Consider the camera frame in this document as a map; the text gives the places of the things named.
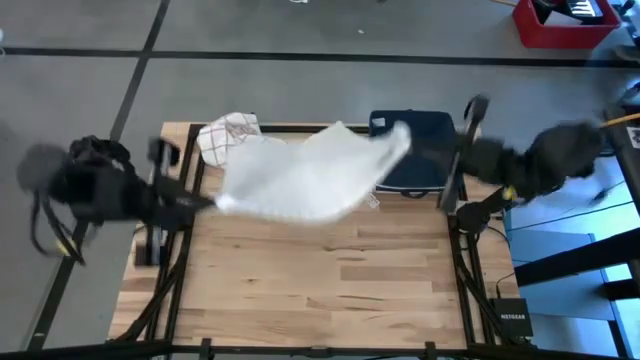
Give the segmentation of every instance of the white tag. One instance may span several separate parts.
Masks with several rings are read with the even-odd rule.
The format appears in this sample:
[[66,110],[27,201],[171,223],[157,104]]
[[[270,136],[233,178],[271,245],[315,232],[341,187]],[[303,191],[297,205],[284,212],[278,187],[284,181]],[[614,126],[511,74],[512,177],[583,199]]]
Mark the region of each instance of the white tag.
[[375,209],[380,205],[380,200],[378,200],[373,193],[369,193],[369,196],[367,196],[367,204],[369,204],[369,207],[372,209]]
[[640,149],[640,128],[627,126],[629,141],[634,149]]
[[371,119],[371,123],[373,126],[384,127],[387,124],[387,121],[384,118],[375,118]]

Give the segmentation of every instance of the black floor line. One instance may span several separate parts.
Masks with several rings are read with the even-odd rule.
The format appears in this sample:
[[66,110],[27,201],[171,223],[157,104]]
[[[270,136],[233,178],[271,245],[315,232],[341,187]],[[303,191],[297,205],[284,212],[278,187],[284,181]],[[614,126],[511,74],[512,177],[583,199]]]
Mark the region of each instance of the black floor line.
[[113,122],[113,126],[111,127],[111,132],[109,133],[109,138],[112,140],[120,140],[120,138],[122,137],[124,126],[129,119],[129,114],[131,113],[133,102],[136,98],[136,94],[138,93],[138,88],[140,87],[142,76],[144,75],[144,71],[148,63],[148,56],[143,56],[138,59],[136,68],[133,70],[133,76],[131,77],[129,86],[127,86],[127,91],[124,94],[122,104],[120,105],[120,109],[118,110],[116,119]]
[[140,50],[108,50],[108,49],[59,49],[59,48],[31,48],[5,47],[7,55],[29,56],[70,56],[70,57],[98,57],[98,58],[135,58],[142,55]]
[[153,51],[152,59],[228,59],[323,61],[433,65],[520,66],[520,67],[572,67],[572,68],[640,68],[635,62],[622,60],[580,59],[518,59],[450,56],[318,54],[318,53],[262,53],[219,51]]
[[356,63],[431,64],[467,66],[515,66],[515,67],[569,67],[569,68],[619,68],[640,69],[640,64],[623,60],[585,59],[531,59],[531,58],[486,58],[455,56],[413,56],[374,54],[320,54],[320,53],[269,53],[228,51],[165,51],[153,50],[160,27],[154,26],[143,50],[115,49],[57,49],[7,47],[7,55],[70,56],[106,58],[151,59],[208,59],[208,60],[274,60],[274,61],[324,61]]
[[[167,13],[167,8],[169,7],[170,0],[162,0],[160,6],[158,8],[158,12],[156,13],[156,17],[153,21],[153,25],[151,26],[151,30],[149,31],[149,35],[147,36],[147,41],[145,42],[145,46],[142,52],[135,51],[119,51],[119,50],[72,50],[72,49],[26,49],[22,48],[22,53],[20,53],[19,49],[9,48],[5,49],[7,54],[10,55],[54,55],[54,56],[89,56],[89,57],[139,57],[138,63],[136,64],[136,68],[131,77],[131,81],[129,82],[129,86],[127,87],[127,91],[125,93],[124,99],[122,100],[122,104],[120,105],[120,109],[114,121],[113,127],[110,133],[110,139],[112,140],[120,140],[122,136],[122,131],[124,129],[127,118],[129,117],[129,113],[131,112],[131,107],[133,105],[133,101],[135,100],[136,93],[138,91],[138,87],[140,86],[140,81],[142,80],[142,76],[144,75],[144,70],[149,62],[149,53],[153,46],[155,45],[155,41],[158,38],[158,34],[160,32],[160,28],[162,27],[162,22],[164,21],[164,17]],[[76,230],[86,231],[86,223],[82,222],[76,225]],[[78,246],[82,245],[82,239],[78,241]],[[58,268],[58,272],[56,273],[55,280],[53,281],[53,285],[49,290],[49,294],[47,295],[47,299],[45,300],[43,310],[38,315],[38,320],[36,321],[36,326],[34,327],[33,332],[30,334],[30,338],[28,340],[27,349],[28,350],[40,350],[44,347],[47,337],[49,335],[49,330],[51,329],[51,325],[55,319],[56,312],[58,311],[58,307],[60,306],[60,302],[62,301],[62,297],[64,296],[65,289],[67,284],[69,283],[69,279],[71,278],[71,274],[73,272],[73,267],[75,265],[75,261],[69,257],[65,257],[62,259],[60,267]]]

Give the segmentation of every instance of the yellow cable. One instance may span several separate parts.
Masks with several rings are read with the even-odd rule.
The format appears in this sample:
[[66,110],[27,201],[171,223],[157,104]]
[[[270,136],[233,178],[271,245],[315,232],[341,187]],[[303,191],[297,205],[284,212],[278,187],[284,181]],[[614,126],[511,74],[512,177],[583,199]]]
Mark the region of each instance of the yellow cable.
[[617,119],[609,120],[609,121],[605,122],[604,124],[600,125],[600,127],[618,125],[618,124],[622,124],[623,122],[627,122],[627,121],[631,121],[631,120],[635,120],[635,119],[640,119],[640,113],[631,114],[631,115],[619,117]]
[[67,250],[66,247],[64,247],[64,245],[62,245],[62,241],[58,240],[58,242],[56,243],[56,245],[58,245],[58,249],[60,249],[60,252],[62,253],[62,255],[64,256],[70,256],[69,255],[69,251]]

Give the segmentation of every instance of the cable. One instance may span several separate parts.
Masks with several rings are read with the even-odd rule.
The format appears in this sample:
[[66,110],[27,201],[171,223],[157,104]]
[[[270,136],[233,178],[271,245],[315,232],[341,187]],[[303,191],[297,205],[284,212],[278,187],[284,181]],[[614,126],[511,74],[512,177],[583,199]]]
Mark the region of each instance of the cable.
[[40,193],[33,193],[33,205],[31,206],[31,217],[29,220],[29,232],[31,239],[31,244],[33,247],[44,256],[53,256],[51,251],[45,250],[40,243],[38,242],[38,238],[36,236],[36,229],[38,224],[38,215],[40,214]]
[[[616,183],[614,185],[609,186],[608,188],[603,188],[602,190],[600,190],[600,192],[598,192],[598,194],[596,194],[596,196],[593,197],[593,199],[591,199],[590,205],[591,206],[595,206],[595,205],[599,204],[600,201],[604,200],[604,198],[609,194],[609,191],[613,190],[614,188],[616,188],[616,187],[618,187],[618,186],[620,186],[620,185],[622,185],[622,184],[624,184],[626,182],[627,182],[626,180],[622,180],[622,181],[620,181],[620,182],[618,182],[618,183]],[[539,222],[539,223],[536,223],[536,224],[533,224],[533,225],[522,226],[522,227],[515,228],[515,229],[509,229],[507,231],[521,230],[521,229],[526,229],[526,228],[533,227],[533,226],[552,223],[552,222],[555,222],[555,221],[566,220],[566,219],[570,219],[572,217],[581,216],[581,215],[588,215],[588,214],[591,214],[591,213],[594,213],[594,212],[607,210],[607,209],[610,209],[612,207],[622,206],[622,205],[626,205],[626,204],[628,204],[628,202],[624,203],[624,204],[613,205],[613,206],[610,206],[610,207],[607,207],[607,208],[603,208],[603,209],[596,209],[596,210],[593,210],[593,211],[590,211],[590,212],[586,212],[586,213],[581,213],[581,214],[577,214],[577,215],[571,215],[571,216],[567,216],[567,217],[562,217],[563,215],[568,214],[568,213],[572,212],[573,210],[577,209],[578,205],[576,205],[576,206],[570,208],[569,210],[563,211],[560,215],[558,215],[558,217],[556,219]]]
[[500,234],[500,236],[502,236],[504,238],[504,241],[507,242],[507,245],[509,245],[509,247],[511,247],[511,242],[509,241],[509,238],[507,237],[507,235],[505,235],[505,233],[503,233],[502,231],[494,228],[493,226],[487,226],[487,229],[493,230],[494,232]]
[[571,215],[571,216],[565,216],[565,217],[558,218],[558,219],[547,220],[547,221],[542,221],[542,222],[531,224],[531,225],[521,226],[521,227],[518,227],[518,228],[509,229],[507,231],[512,232],[512,231],[516,231],[516,230],[528,229],[528,228],[532,228],[532,227],[535,227],[535,226],[538,226],[538,225],[550,224],[550,223],[553,223],[553,222],[556,222],[556,221],[567,220],[567,219],[571,219],[571,218],[582,216],[582,215],[594,214],[594,213],[597,213],[597,212],[600,212],[600,211],[613,209],[613,208],[616,208],[616,207],[619,207],[619,206],[628,205],[628,204],[631,204],[631,203],[633,203],[633,200],[629,200],[629,201],[623,202],[621,204],[607,206],[607,207],[601,208],[601,209],[596,209],[596,210],[593,210],[593,211],[587,211],[587,212],[580,213],[580,214],[574,214],[574,215]]
[[[494,228],[493,226],[487,226],[487,229],[491,229],[492,231],[495,231],[498,234],[500,234],[504,238],[504,240],[507,242],[507,246],[511,248],[511,243],[509,242],[509,238],[507,238],[507,235],[505,235],[502,231]],[[476,237],[473,239],[473,244],[478,245],[478,241],[480,241],[480,234],[476,234]],[[465,248],[460,248],[460,250],[461,251],[469,250],[469,246]]]
[[600,127],[603,128],[603,127],[618,125],[618,124],[622,124],[623,122],[636,120],[636,119],[640,119],[640,113],[631,114],[631,115],[619,117],[619,118],[616,118],[616,119],[608,120],[607,122],[602,123],[600,125]]
[[500,280],[498,280],[498,282],[496,282],[496,295],[498,296],[498,299],[502,299],[502,295],[500,295],[500,281],[502,281],[504,279],[508,279],[508,278],[512,277],[513,275],[515,275],[515,274],[516,274],[516,272],[514,271],[511,274],[509,274],[509,275],[507,275],[507,276],[505,276],[503,278],[500,278]]

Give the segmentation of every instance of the white cloth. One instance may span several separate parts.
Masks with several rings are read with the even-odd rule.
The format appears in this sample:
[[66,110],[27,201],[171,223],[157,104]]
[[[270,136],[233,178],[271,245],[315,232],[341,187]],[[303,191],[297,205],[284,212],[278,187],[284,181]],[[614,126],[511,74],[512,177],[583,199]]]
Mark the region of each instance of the white cloth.
[[369,139],[341,122],[301,144],[246,142],[231,150],[216,204],[223,213],[298,223],[348,214],[407,153],[409,127]]
[[262,136],[258,119],[253,114],[230,113],[200,129],[198,145],[207,165],[224,168],[229,149],[245,141],[282,140]]

